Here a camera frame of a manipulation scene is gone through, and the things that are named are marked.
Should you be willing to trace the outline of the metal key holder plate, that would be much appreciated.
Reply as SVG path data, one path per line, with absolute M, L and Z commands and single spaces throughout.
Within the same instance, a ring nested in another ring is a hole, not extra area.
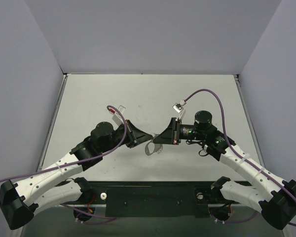
M 162 151 L 163 151 L 163 145 L 153 143 L 152 139 L 145 145 L 146 156 L 151 156 L 153 154 L 160 154 Z

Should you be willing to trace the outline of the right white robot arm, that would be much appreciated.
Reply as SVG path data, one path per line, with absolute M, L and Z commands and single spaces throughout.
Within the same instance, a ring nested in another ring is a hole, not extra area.
M 212 125 L 210 112 L 197 112 L 193 125 L 172 118 L 153 142 L 178 145 L 182 140 L 188 144 L 199 144 L 207 154 L 250 183 L 246 187 L 222 177 L 212 184 L 210 195 L 214 201 L 227 199 L 246 205 L 259 212 L 268 224 L 278 230 L 284 229 L 296 216 L 296 181 L 287 182 L 251 159 L 232 139 Z

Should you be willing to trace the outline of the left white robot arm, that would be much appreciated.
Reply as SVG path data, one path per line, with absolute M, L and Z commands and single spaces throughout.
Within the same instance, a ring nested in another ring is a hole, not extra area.
M 103 154 L 110 154 L 116 147 L 133 148 L 151 139 L 152 135 L 139 130 L 129 120 L 117 129 L 109 122 L 101 122 L 90 136 L 48 168 L 15 183 L 4 182 L 0 186 L 0 209 L 9 228 L 18 229 L 39 212 L 58 204 L 94 201 L 96 194 L 85 178 L 71 182 L 67 179 L 96 165 Z

